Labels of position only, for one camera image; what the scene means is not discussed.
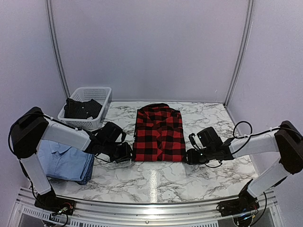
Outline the red black plaid shirt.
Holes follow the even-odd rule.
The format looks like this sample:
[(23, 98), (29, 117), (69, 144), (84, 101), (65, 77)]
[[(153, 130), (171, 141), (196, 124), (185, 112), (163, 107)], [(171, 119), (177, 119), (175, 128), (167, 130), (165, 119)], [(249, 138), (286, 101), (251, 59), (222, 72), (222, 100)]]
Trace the red black plaid shirt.
[(138, 109), (133, 152), (136, 162), (182, 162), (186, 144), (180, 111), (165, 103)]

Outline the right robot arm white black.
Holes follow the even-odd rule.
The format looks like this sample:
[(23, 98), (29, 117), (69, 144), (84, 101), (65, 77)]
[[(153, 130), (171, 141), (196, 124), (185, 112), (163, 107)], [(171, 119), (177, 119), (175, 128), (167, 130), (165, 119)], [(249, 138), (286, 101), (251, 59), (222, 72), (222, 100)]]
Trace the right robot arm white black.
[(197, 134), (199, 148), (191, 134), (192, 149), (186, 152), (183, 161), (189, 165), (206, 165), (210, 161), (231, 161), (244, 156), (275, 154), (276, 160), (255, 179), (246, 183), (235, 200), (239, 212), (249, 208), (257, 197), (279, 185), (288, 176), (303, 170), (303, 136), (288, 120), (279, 126), (248, 135), (236, 136), (223, 141), (213, 127)]

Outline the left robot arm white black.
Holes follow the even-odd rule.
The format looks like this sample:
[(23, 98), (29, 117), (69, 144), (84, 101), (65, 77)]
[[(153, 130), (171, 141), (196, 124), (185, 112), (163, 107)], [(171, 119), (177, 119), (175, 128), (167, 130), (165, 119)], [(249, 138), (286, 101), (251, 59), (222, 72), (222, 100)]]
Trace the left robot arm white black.
[(98, 155), (105, 155), (106, 163), (133, 159), (133, 151), (125, 138), (126, 133), (112, 122), (88, 131), (59, 122), (39, 107), (33, 107), (12, 124), (8, 144), (36, 189), (37, 202), (56, 210), (60, 200), (48, 179), (86, 184)]

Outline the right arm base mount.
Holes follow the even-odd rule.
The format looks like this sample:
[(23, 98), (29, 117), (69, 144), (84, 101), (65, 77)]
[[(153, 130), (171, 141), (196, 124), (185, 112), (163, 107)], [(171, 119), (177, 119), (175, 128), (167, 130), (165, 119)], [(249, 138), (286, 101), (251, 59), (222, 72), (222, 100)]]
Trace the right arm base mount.
[(233, 199), (219, 202), (216, 209), (220, 212), (222, 217), (226, 217), (257, 210), (259, 209), (259, 203), (253, 201), (248, 204), (246, 201)]

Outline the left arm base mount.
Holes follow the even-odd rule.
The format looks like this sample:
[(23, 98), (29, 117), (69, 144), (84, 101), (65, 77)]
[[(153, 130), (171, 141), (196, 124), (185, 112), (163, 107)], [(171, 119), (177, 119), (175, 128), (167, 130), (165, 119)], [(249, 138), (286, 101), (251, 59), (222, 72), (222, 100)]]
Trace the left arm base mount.
[(54, 215), (72, 215), (75, 205), (76, 202), (74, 200), (60, 197), (40, 197), (35, 200), (35, 207), (51, 211)]

